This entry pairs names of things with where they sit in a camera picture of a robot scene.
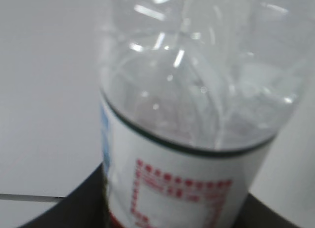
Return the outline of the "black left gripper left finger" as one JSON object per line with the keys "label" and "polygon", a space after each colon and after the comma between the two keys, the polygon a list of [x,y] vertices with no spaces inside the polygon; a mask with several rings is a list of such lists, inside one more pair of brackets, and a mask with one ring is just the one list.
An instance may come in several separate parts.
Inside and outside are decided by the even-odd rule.
{"label": "black left gripper left finger", "polygon": [[104,228],[103,166],[70,195],[23,228]]}

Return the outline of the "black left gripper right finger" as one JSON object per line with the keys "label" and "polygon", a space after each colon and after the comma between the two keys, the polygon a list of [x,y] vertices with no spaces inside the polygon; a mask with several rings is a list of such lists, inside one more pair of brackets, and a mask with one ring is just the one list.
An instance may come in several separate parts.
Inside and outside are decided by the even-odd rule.
{"label": "black left gripper right finger", "polygon": [[267,201],[251,193],[246,197],[234,228],[313,228],[315,194],[274,194]]}

